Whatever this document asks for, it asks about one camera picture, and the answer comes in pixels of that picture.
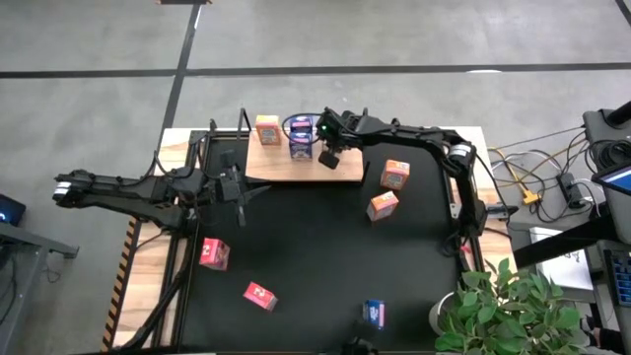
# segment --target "gray floor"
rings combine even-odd
[[[4,0],[0,71],[174,69],[190,10],[151,0]],[[629,43],[614,0],[218,0],[201,12],[188,67],[631,62]],[[0,192],[28,205],[25,228],[81,246],[72,262],[50,259],[62,278],[42,282],[19,353],[99,349],[127,217],[56,208],[52,179],[76,168],[142,174],[172,83],[0,80]],[[578,126],[583,111],[630,98],[631,71],[614,70],[186,78],[174,126],[205,126],[211,117],[235,126],[240,107],[252,115],[369,107],[415,125],[480,125],[499,146]],[[507,152],[555,152],[572,136]],[[588,176],[583,162],[573,172]],[[519,202],[516,189],[503,191]],[[551,211],[560,212],[559,197],[546,197]],[[516,220],[533,221],[525,211]]]

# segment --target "wooden board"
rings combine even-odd
[[[337,157],[337,169],[329,169],[317,160],[322,144],[313,146],[314,158],[310,161],[294,161],[289,155],[289,140],[281,135],[280,145],[261,145],[258,133],[249,135],[245,175],[270,181],[361,181],[364,176],[362,152],[351,149]]]
[[[485,164],[490,165],[484,135],[480,127],[444,128],[455,129],[462,137],[473,142],[478,149],[480,158],[482,158]],[[165,130],[159,155],[165,169],[177,168],[184,164],[190,131],[201,129],[204,128],[171,128]],[[249,143],[259,145],[258,142],[250,141]],[[361,156],[355,157],[355,159],[361,162]],[[270,174],[263,173],[263,175],[273,176],[274,174],[278,174],[278,171],[275,172],[276,173]],[[493,186],[493,180],[487,175],[481,164],[476,163],[474,177],[480,199],[487,204],[498,203],[499,197]],[[458,200],[459,197],[457,196],[457,188],[454,182],[452,188],[455,193],[455,199]],[[500,221],[489,220],[487,226],[502,232],[507,231],[506,224]],[[139,243],[156,234],[158,234],[158,230],[153,224],[143,225],[140,231]],[[181,245],[178,248],[180,252],[184,250],[185,243],[186,241],[181,241]],[[480,246],[482,256],[489,262],[497,266],[502,259],[507,257],[511,262],[511,269],[513,271],[517,270],[513,259],[511,241],[505,236],[493,232],[485,232],[480,237]],[[123,305],[120,310],[118,327],[115,330],[114,345],[121,345],[127,341],[156,305],[160,295],[160,287],[162,285],[168,250],[169,237],[164,236],[145,245],[136,252],[129,282],[127,283],[127,291],[124,295]],[[467,260],[469,266],[473,267],[473,260],[470,254],[467,256]],[[180,264],[181,255],[176,262],[177,267],[179,267]],[[168,340],[171,338],[175,300],[171,303],[167,312],[165,329],[163,331],[163,344],[167,344]]]

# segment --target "green plant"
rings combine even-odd
[[[545,277],[513,273],[509,261],[499,270],[462,274],[452,304],[439,327],[439,351],[478,354],[578,354],[586,341],[579,329],[579,313],[563,306],[563,291]]]

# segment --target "small box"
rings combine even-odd
[[[300,115],[289,120],[290,132],[314,133],[314,119],[310,115]]]
[[[396,198],[392,191],[374,197],[371,199],[371,203],[368,204],[368,217],[373,222],[387,217],[392,214],[397,204],[398,198]]]
[[[364,320],[381,330],[384,328],[386,318],[386,305],[384,301],[368,300],[364,303]]]
[[[228,268],[228,254],[230,247],[218,239],[204,238],[201,247],[199,264],[214,270],[225,271]]]
[[[277,115],[258,115],[255,127],[260,144],[280,145],[281,131]]]
[[[387,160],[382,173],[382,186],[401,190],[410,176],[410,165],[394,160]]]
[[[310,133],[289,133],[289,154],[292,159],[309,160],[312,159],[312,135]]]
[[[249,286],[247,286],[244,297],[263,307],[267,311],[273,310],[274,306],[276,306],[276,302],[278,302],[278,299],[273,293],[253,282],[250,282]]]

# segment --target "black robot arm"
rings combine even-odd
[[[368,115],[344,111],[341,115],[325,108],[317,124],[317,135],[326,145],[318,160],[331,169],[337,167],[336,153],[342,150],[389,143],[427,150],[450,178],[456,180],[462,207],[457,217],[458,230],[465,238],[478,237],[484,231],[487,212],[477,197],[472,181],[477,155],[475,146],[454,130],[401,125],[394,118],[387,124]]]

